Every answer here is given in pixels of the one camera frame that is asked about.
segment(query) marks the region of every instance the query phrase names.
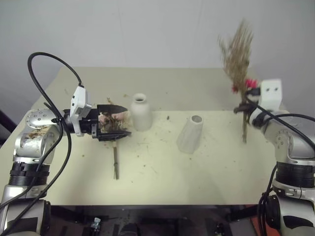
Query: white wall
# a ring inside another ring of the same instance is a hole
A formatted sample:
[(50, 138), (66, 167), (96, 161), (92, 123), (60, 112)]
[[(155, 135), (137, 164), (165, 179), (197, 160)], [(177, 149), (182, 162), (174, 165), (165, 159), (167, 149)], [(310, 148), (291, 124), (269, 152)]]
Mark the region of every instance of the white wall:
[[(218, 35), (242, 18), (258, 74), (282, 77), (284, 102), (313, 114), (303, 100), (314, 80), (314, 0), (1, 0), (0, 109), (18, 122), (39, 97), (27, 71), (34, 51), (73, 66), (220, 67)], [(44, 87), (60, 67), (34, 64)]]

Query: table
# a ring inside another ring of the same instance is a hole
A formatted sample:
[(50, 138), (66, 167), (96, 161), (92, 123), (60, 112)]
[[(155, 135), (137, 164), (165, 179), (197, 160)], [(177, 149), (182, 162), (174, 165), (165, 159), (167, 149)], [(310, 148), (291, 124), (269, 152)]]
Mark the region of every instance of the table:
[[(98, 142), (91, 136), (82, 138), (72, 135), (72, 152), (69, 163), (51, 187), (45, 199), (53, 205), (232, 205), (255, 204), (268, 184), (271, 170), (275, 164), (274, 148), (263, 135), (249, 128), (248, 143), (241, 139), (242, 115), (235, 115), (229, 106), (235, 106), (235, 96), (226, 93), (220, 97), (231, 101), (215, 99), (213, 94), (204, 93), (206, 79), (216, 74), (218, 91), (229, 89), (229, 81), (219, 69), (128, 69), (128, 68), (76, 68), (84, 85), (92, 93), (96, 104), (105, 103), (109, 96), (115, 103), (127, 106), (130, 96), (136, 92), (148, 94), (149, 101), (156, 111), (153, 112), (154, 124), (149, 131), (136, 132), (118, 141), (120, 179), (114, 180), (113, 150), (110, 142)], [(163, 75), (162, 81), (146, 78)], [(186, 93), (187, 86), (177, 86), (181, 76), (182, 83), (191, 86), (190, 93), (180, 99), (177, 95)], [(76, 82), (64, 68), (47, 88), (47, 92), (61, 109), (67, 108)], [(123, 78), (137, 78), (120, 86)], [(132, 83), (148, 80), (146, 85), (136, 90)], [(104, 96), (100, 88), (104, 87)], [(199, 99), (209, 97), (209, 102)], [(40, 98), (33, 106), (42, 108)], [(219, 111), (185, 111), (193, 107), (199, 110), (216, 109)], [(172, 111), (179, 105), (179, 111)], [(200, 147), (194, 154), (181, 153), (176, 139), (186, 119), (191, 115), (204, 118)], [(20, 122), (7, 142), (0, 149), (0, 185), (7, 184), (12, 166), (14, 142), (24, 126)], [(49, 180), (60, 168), (66, 153), (67, 142), (64, 138), (57, 146), (50, 168)]]

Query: table surface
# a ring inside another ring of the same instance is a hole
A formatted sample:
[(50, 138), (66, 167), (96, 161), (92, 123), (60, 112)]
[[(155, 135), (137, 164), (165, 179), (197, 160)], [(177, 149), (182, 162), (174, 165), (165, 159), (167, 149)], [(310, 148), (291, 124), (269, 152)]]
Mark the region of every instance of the table surface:
[[(106, 97), (110, 97), (114, 103), (129, 107), (132, 94), (146, 93), (156, 110), (154, 123), (146, 132), (136, 132), (131, 127), (132, 136), (118, 141), (119, 180), (113, 179), (110, 142), (98, 142), (89, 135), (82, 138), (72, 135), (69, 163), (45, 199), (54, 205), (258, 202), (275, 164), (274, 148), (252, 128), (248, 143), (242, 143), (241, 114), (222, 111), (232, 110), (239, 98), (229, 92), (230, 81), (221, 69), (79, 67), (76, 70), (95, 104), (106, 103)], [(76, 88), (71, 77), (62, 68), (46, 90), (61, 110), (69, 107)], [(42, 103), (41, 97), (33, 108), (42, 108)], [(185, 154), (177, 149), (176, 139), (191, 115), (202, 116), (204, 127), (199, 149), (194, 154)], [(0, 149), (1, 186), (7, 184), (14, 142), (24, 125), (22, 120)], [(49, 180), (62, 165), (66, 149), (64, 138), (56, 148)]]

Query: beige table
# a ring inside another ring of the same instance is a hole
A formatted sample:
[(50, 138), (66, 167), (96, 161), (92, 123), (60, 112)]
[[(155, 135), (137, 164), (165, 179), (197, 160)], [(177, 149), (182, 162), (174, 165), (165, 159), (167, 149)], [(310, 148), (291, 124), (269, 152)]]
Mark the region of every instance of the beige table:
[[(98, 142), (88, 135), (83, 138), (72, 135), (70, 161), (46, 197), (52, 204), (229, 205), (258, 202), (275, 164), (274, 148), (258, 130), (251, 128), (248, 143), (242, 143), (242, 116), (222, 111), (232, 109), (238, 101), (237, 96), (229, 93), (230, 83), (222, 70), (76, 70), (95, 104), (105, 103), (109, 96), (115, 103), (128, 107), (130, 98), (124, 94), (143, 92), (157, 111), (149, 131), (133, 132), (131, 137), (119, 140), (119, 180), (113, 179), (113, 152), (109, 142)], [(74, 78), (70, 77), (70, 73), (61, 69), (47, 88), (60, 109), (68, 107), (76, 88)], [(40, 98), (34, 108), (43, 107), (42, 102)], [(185, 111), (185, 108), (220, 111)], [(200, 148), (192, 155), (183, 154), (177, 149), (176, 139), (186, 118), (195, 114), (204, 118)], [(23, 126), (24, 121), (0, 149), (1, 186), (9, 178), (14, 142)], [(64, 139), (56, 148), (49, 180), (60, 168), (66, 148)]]

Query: white vase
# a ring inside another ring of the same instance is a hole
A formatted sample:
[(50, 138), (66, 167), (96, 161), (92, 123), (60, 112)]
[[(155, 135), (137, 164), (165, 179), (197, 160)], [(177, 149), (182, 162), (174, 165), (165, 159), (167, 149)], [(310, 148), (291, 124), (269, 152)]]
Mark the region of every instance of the white vase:
[(191, 154), (199, 147), (202, 126), (202, 117), (189, 117), (186, 125), (177, 139), (177, 146), (180, 151)]
[(133, 96), (130, 112), (133, 127), (136, 130), (145, 131), (150, 129), (152, 125), (152, 113), (146, 95), (137, 93)]

